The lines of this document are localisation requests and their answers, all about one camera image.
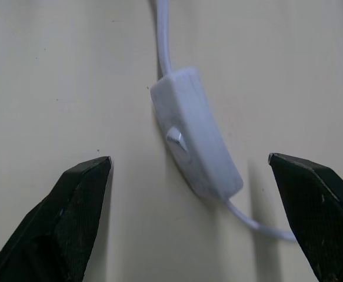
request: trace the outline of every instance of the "electrical cord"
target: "electrical cord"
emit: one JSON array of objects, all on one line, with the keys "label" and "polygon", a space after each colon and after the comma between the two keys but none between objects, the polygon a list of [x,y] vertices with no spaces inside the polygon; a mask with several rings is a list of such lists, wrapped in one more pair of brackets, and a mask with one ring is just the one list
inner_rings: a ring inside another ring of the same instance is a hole
[{"label": "electrical cord", "polygon": [[162,74],[171,73],[169,52],[169,1],[157,0],[157,48]]},{"label": "electrical cord", "polygon": [[237,218],[239,218],[242,222],[244,222],[251,229],[254,229],[264,235],[275,237],[278,239],[283,239],[286,241],[293,241],[293,242],[297,241],[293,232],[291,231],[283,231],[283,230],[279,230],[273,227],[264,226],[258,223],[257,221],[250,219],[248,216],[244,215],[240,210],[238,210],[237,207],[235,207],[233,203],[231,203],[230,200],[227,200],[225,205],[232,214],[234,214]]},{"label": "electrical cord", "polygon": [[[158,59],[161,65],[162,74],[165,76],[172,72],[171,61],[169,55],[169,31],[168,31],[168,0],[157,0],[157,48]],[[261,225],[257,221],[250,219],[239,211],[229,200],[225,202],[226,207],[230,212],[243,221],[248,227],[262,234],[284,239],[288,241],[296,241],[294,234],[291,231],[278,230],[273,227]]]}]

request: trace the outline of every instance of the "white cable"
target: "white cable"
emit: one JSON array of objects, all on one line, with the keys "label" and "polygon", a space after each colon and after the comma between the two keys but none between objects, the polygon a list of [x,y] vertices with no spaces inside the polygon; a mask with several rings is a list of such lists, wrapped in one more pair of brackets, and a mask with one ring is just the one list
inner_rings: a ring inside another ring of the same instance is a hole
[{"label": "white cable", "polygon": [[[172,72],[170,54],[169,54],[169,1],[157,0],[157,48],[158,59],[161,65],[162,74],[165,76]],[[253,219],[250,219],[239,211],[229,200],[225,203],[232,214],[237,216],[250,228],[279,239],[296,241],[295,236],[290,231],[282,231],[276,228],[261,225]]]},{"label": "white cable", "polygon": [[171,73],[169,54],[169,1],[157,0],[157,48],[162,74]]},{"label": "white cable", "polygon": [[260,223],[258,223],[257,221],[250,219],[249,217],[247,217],[246,215],[244,215],[240,210],[238,210],[232,203],[230,200],[227,200],[227,202],[225,203],[226,207],[230,210],[230,212],[232,214],[234,214],[235,216],[237,216],[237,218],[239,218],[240,220],[242,220],[245,224],[247,224],[247,226],[249,226],[250,228],[271,236],[271,237],[276,237],[278,239],[283,239],[283,240],[288,240],[288,241],[293,241],[296,242],[296,238],[293,234],[293,232],[291,231],[283,231],[283,230],[279,230],[273,227],[269,227],[269,226],[264,226],[261,225]]}]

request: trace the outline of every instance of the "beige surface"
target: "beige surface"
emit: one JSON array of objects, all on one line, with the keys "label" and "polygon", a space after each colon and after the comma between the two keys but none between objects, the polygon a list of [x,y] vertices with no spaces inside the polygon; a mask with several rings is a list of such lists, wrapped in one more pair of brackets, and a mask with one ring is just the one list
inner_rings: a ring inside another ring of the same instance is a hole
[{"label": "beige surface", "polygon": [[[179,175],[156,127],[152,2],[0,0],[0,249],[69,167],[115,162],[84,281],[316,281]],[[171,0],[171,57],[196,65],[245,182],[235,204],[288,228],[269,152],[343,177],[343,1]]]}]

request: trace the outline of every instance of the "white inline switch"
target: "white inline switch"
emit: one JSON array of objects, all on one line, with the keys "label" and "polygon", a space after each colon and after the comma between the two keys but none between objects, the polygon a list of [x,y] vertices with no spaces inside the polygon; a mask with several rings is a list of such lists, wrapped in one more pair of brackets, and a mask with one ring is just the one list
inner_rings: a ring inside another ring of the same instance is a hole
[{"label": "white inline switch", "polygon": [[158,123],[196,194],[227,200],[243,181],[222,140],[195,68],[167,74],[151,88]]}]

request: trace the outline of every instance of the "white power cord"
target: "white power cord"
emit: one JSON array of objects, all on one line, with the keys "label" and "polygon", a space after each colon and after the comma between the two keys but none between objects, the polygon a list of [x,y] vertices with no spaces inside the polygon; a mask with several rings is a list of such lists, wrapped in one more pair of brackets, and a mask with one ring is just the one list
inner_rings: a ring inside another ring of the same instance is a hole
[{"label": "white power cord", "polygon": [[158,59],[163,75],[171,73],[169,52],[169,1],[157,1],[157,46]]},{"label": "white power cord", "polygon": [[237,216],[237,218],[239,218],[242,222],[244,222],[248,227],[264,234],[264,235],[268,235],[271,237],[275,237],[278,239],[283,239],[283,240],[287,240],[287,241],[297,241],[293,232],[290,231],[283,231],[283,230],[279,230],[273,227],[269,227],[269,226],[264,226],[261,225],[260,223],[258,223],[257,221],[250,219],[248,216],[244,215],[240,210],[237,209],[237,207],[235,207],[230,200],[227,200],[227,202],[225,203],[226,207],[229,209],[229,211],[234,214],[235,216]]},{"label": "white power cord", "polygon": [[[190,70],[181,70],[178,73],[172,73],[172,68],[171,68],[171,62],[170,62],[170,57],[169,57],[169,36],[168,36],[168,0],[157,0],[157,47],[158,47],[158,59],[159,59],[159,64],[161,65],[161,69],[162,69],[162,74],[164,76],[169,75],[169,76],[173,76],[173,79],[170,79],[170,84],[172,85],[176,85],[177,83],[177,77],[182,76],[185,77],[186,73],[188,73],[188,77],[189,80],[187,79],[187,81],[190,81],[191,78],[196,77],[193,73],[190,73]],[[199,85],[199,80],[196,78],[195,83],[193,84],[193,87],[190,88],[188,91],[193,92],[193,91],[197,91],[197,85]],[[180,89],[187,89],[185,85],[181,85],[178,84]],[[180,89],[176,90],[176,88],[171,88],[170,86],[162,86],[159,85],[159,88],[162,88],[162,92],[165,92],[166,90],[170,91],[170,94],[173,95],[179,95],[179,91]],[[183,93],[180,97],[180,100],[183,99],[183,97],[185,97],[184,95],[185,93]],[[282,231],[282,230],[278,230],[276,228],[272,228],[272,227],[268,227],[268,226],[264,226],[261,225],[260,223],[258,223],[257,221],[250,219],[249,217],[247,217],[246,215],[244,215],[242,212],[240,212],[230,201],[229,199],[227,199],[225,202],[226,207],[229,209],[229,211],[237,216],[237,218],[239,218],[241,221],[243,221],[247,226],[249,226],[251,229],[256,230],[262,234],[271,236],[271,237],[276,237],[278,239],[284,239],[284,240],[288,240],[288,241],[297,241],[294,234],[290,231]]]}]

